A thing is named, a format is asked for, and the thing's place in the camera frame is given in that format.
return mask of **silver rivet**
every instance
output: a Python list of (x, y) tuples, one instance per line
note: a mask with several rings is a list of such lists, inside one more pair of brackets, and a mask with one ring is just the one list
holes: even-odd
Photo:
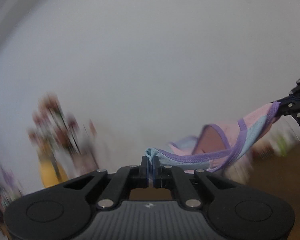
[(200, 200), (197, 200), (197, 199), (188, 199), (187, 201), (186, 201), (186, 205), (188, 206), (188, 207), (198, 207), (198, 206), (200, 206), (201, 205), (201, 201)]
[(101, 199), (98, 201), (98, 206), (99, 207), (111, 207), (113, 206), (113, 201), (111, 199)]

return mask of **white wall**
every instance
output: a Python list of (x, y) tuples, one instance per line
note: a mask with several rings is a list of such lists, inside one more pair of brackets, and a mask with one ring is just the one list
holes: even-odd
[(300, 0), (43, 0), (0, 51), (0, 162), (26, 192), (42, 187), (26, 128), (46, 91), (95, 121), (113, 172), (299, 77)]

